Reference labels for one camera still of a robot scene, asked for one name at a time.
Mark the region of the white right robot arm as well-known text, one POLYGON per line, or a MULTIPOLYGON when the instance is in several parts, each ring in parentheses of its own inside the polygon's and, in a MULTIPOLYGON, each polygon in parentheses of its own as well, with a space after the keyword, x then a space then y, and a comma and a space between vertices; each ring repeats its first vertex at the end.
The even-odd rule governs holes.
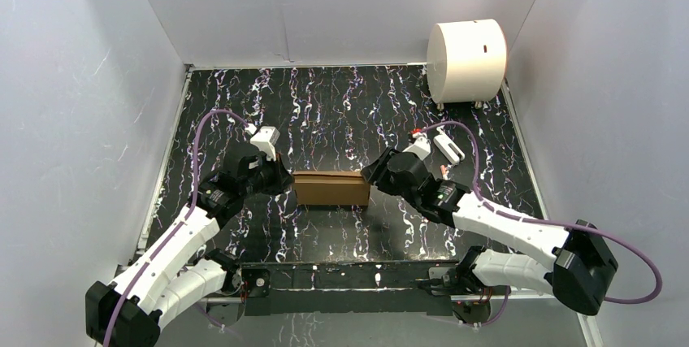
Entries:
POLYGON ((379 191, 399 196, 422 217, 500 242, 512 253, 473 246, 447 276, 432 276, 422 288, 436 294, 480 293, 497 286, 526 288, 554 296, 569 309, 596 315, 618 269, 593 225, 548 225, 529 215, 481 199, 469 187, 434 177, 415 154, 386 149, 362 169, 379 191))

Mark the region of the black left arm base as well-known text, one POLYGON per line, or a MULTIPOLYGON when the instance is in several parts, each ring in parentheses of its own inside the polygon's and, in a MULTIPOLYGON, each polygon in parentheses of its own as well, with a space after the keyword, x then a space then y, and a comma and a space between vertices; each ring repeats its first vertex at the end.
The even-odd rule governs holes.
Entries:
POLYGON ((192 305, 209 323, 209 327, 228 332, 249 309, 264 313, 270 295, 271 272, 266 268, 241 268, 216 293, 192 305))

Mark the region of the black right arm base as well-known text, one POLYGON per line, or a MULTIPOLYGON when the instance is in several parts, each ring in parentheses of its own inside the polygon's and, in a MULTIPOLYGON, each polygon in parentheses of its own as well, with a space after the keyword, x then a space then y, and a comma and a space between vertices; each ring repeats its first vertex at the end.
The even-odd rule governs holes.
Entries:
POLYGON ((512 293, 507 286, 487 286, 460 267, 431 267, 418 287, 434 297, 449 297, 461 325, 479 328, 495 323, 512 293))

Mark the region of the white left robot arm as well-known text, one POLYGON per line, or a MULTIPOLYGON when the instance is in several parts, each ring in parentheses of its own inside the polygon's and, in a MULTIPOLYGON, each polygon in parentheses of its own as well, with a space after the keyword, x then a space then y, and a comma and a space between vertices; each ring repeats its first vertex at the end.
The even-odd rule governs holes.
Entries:
POLYGON ((188 205, 165 233, 110 283, 85 294, 85 331, 103 346, 153 346, 180 313, 212 293, 243 289, 241 265, 221 249, 191 257, 238 215, 247 197, 279 195, 293 177, 279 154, 251 146, 193 186, 188 205))

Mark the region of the brown cardboard box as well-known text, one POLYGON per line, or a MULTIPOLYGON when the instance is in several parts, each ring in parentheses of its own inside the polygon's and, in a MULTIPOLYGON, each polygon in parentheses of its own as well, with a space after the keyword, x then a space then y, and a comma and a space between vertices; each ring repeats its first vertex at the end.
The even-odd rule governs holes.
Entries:
POLYGON ((369 205, 371 185, 359 171, 295 171, 292 176, 298 205, 369 205))

